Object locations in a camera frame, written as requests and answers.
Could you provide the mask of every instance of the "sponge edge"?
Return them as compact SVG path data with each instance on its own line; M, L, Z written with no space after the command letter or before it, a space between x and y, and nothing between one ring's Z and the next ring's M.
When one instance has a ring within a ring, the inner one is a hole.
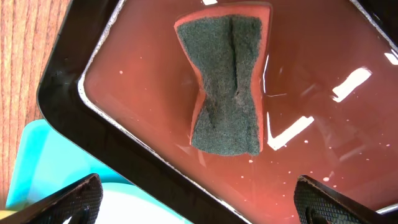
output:
M200 86L190 138L196 148L226 156L262 150L261 77L269 16L268 5L229 5L175 23Z

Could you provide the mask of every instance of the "wooden table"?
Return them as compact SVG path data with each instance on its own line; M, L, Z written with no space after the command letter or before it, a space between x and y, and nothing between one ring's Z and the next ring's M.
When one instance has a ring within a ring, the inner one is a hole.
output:
M36 88L69 0L0 0L0 210L25 125L41 117Z

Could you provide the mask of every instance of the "reddish-brown liquid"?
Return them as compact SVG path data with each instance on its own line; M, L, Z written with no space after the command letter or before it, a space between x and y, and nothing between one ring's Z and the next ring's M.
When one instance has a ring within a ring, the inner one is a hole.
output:
M384 56L391 48L348 0L269 2L264 122L268 113L276 138L302 116L314 119L286 147L273 150L268 130L259 156L189 145L198 85L173 25L208 7L200 0L127 1L86 74L88 98L254 223L299 222L300 174L371 209L398 202L398 65ZM358 68L372 75L334 101L334 87Z

